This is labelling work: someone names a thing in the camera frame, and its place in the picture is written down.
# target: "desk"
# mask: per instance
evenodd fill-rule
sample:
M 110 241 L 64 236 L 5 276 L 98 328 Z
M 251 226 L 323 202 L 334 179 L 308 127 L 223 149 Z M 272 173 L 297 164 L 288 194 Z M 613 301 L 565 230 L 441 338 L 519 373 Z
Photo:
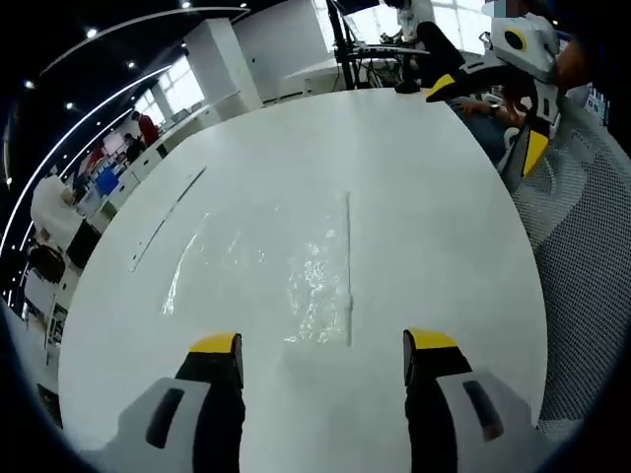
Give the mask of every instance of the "desk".
M 130 271 L 137 236 L 204 166 Z M 267 306 L 277 301 L 218 306 L 203 288 L 193 311 L 163 314 L 205 214 L 312 186 L 350 195 L 351 347 L 285 342 Z M 246 277 L 245 291 L 256 283 Z M 59 368 L 71 443 L 103 447 L 125 407 L 175 375 L 192 342 L 227 326 L 244 336 L 244 472 L 409 471 L 401 342 L 409 326 L 453 336 L 473 367 L 529 404 L 533 421 L 541 407 L 546 319 L 526 232 L 464 125 L 422 95 L 290 101 L 207 128 L 170 153 L 120 209 L 73 298 Z
M 396 59 L 375 58 L 364 61 L 365 66 L 368 66 L 369 63 L 372 63 L 374 68 L 379 69 L 388 64 L 393 65 L 396 63 Z M 362 81 L 367 80 L 366 69 L 360 70 L 360 79 Z M 305 96 L 307 94 L 325 94 L 343 90 L 345 87 L 341 66 L 338 67 L 337 60 L 331 58 L 285 76 L 280 85 L 279 97 L 300 92 Z
M 160 136 L 160 138 L 158 138 L 158 141 L 156 143 L 147 148 L 145 153 L 151 153 L 152 151 L 156 150 L 160 145 L 164 145 L 167 153 L 170 153 L 179 143 L 181 143 L 188 136 L 205 128 L 206 126 L 209 126 L 209 124 L 207 124 L 206 122 L 202 122 L 195 126 L 195 121 L 197 120 L 197 118 L 205 114 L 209 114 L 214 117 L 215 113 L 212 105 L 202 106 L 198 110 L 194 111 L 187 118 L 182 120 L 180 123 L 172 126 L 162 136 Z

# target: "office chair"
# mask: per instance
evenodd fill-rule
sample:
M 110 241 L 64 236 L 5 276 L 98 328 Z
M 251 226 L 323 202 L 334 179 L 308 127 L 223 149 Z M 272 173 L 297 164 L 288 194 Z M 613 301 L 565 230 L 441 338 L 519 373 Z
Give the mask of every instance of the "office chair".
M 579 426 L 631 320 L 631 162 L 585 110 L 560 102 L 544 159 L 513 193 L 539 270 L 548 367 L 539 428 Z

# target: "clear plastic sheet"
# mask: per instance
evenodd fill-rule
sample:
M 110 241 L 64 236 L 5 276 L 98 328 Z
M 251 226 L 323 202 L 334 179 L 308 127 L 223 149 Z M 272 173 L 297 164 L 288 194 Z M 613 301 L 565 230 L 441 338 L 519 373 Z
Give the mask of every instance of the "clear plastic sheet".
M 351 343 L 349 196 L 301 190 L 206 214 L 188 242 L 164 316 L 257 330 L 293 343 Z

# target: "ceiling light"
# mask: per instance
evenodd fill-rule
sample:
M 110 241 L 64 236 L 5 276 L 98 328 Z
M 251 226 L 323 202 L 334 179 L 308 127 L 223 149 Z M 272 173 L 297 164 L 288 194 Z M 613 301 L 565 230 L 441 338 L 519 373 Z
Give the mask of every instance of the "ceiling light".
M 53 153 L 55 151 L 57 151 L 57 149 L 59 149 L 59 147 L 61 145 L 64 144 L 64 142 L 68 139 L 68 137 L 70 135 L 72 135 L 77 130 L 77 128 L 79 128 L 81 125 L 83 125 L 86 120 L 89 120 L 90 117 L 92 115 L 94 115 L 95 113 L 97 113 L 101 108 L 103 108 L 108 103 L 110 103 L 111 101 L 116 99 L 118 96 L 120 96 L 120 95 L 124 94 L 125 92 L 127 92 L 129 89 L 133 89 L 138 84 L 146 81 L 147 79 L 149 79 L 151 77 L 157 76 L 158 74 L 162 74 L 163 72 L 169 70 L 170 68 L 171 68 L 171 65 L 165 66 L 165 67 L 161 67 L 160 69 L 158 69 L 158 70 L 156 70 L 154 72 L 151 72 L 151 73 L 147 74 L 146 76 L 141 77 L 140 79 L 132 82 L 131 84 L 126 85 L 125 87 L 120 89 L 118 92 L 112 94 L 107 99 L 105 99 L 104 101 L 99 103 L 97 106 L 95 106 L 88 113 L 86 113 L 83 116 L 83 118 L 81 118 L 77 123 L 75 123 L 72 128 L 70 128 L 68 131 L 66 131 L 66 133 L 59 139 L 59 141 L 57 141 L 57 143 L 54 144 L 54 146 L 50 149 L 50 151 L 46 154 L 46 156 L 43 157 L 43 160 L 41 160 L 41 163 L 39 163 L 39 166 L 37 166 L 37 168 L 35 169 L 33 175 L 31 175 L 31 178 L 29 179 L 27 184 L 22 189 L 22 193 L 18 197 L 18 200 L 16 201 L 16 205 L 14 205 L 13 210 L 11 211 L 11 215 L 9 215 L 9 220 L 7 221 L 7 225 L 4 228 L 4 234 L 2 234 L 2 240 L 0 240 L 0 256 L 2 255 L 2 250 L 4 249 L 4 245 L 7 242 L 7 235 L 9 234 L 9 230 L 11 229 L 11 225 L 13 224 L 13 220 L 16 218 L 16 214 L 18 213 L 18 209 L 20 208 L 20 204 L 22 204 L 22 201 L 26 197 L 27 192 L 29 192 L 29 190 L 31 189 L 31 186 L 33 185 L 33 183 L 37 179 L 37 175 L 43 169 L 43 167 L 46 166 L 46 164 L 48 163 L 48 160 L 53 155 Z

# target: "white column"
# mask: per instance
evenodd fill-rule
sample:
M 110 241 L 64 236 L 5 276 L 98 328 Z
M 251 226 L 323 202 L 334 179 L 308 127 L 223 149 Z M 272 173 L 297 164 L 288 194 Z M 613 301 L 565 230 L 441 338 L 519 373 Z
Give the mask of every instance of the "white column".
M 237 89 L 241 91 L 245 105 L 250 110 L 261 108 L 263 103 L 230 21 L 227 18 L 207 21 L 210 25 L 210 33 L 213 35 L 213 39 L 224 60 L 224 65 L 228 69 L 228 74 L 237 86 Z
M 248 109 L 262 107 L 230 21 L 205 20 L 184 41 L 188 63 L 208 103 L 240 93 Z
M 156 99 L 156 104 L 158 105 L 158 108 L 160 109 L 162 115 L 165 116 L 165 119 L 168 120 L 169 118 L 174 116 L 174 111 L 169 105 L 169 101 L 167 101 L 167 96 L 165 96 L 165 93 L 163 92 L 162 87 L 160 87 L 160 84 L 156 84 L 154 87 L 152 87 L 151 93 L 154 95 L 154 99 Z

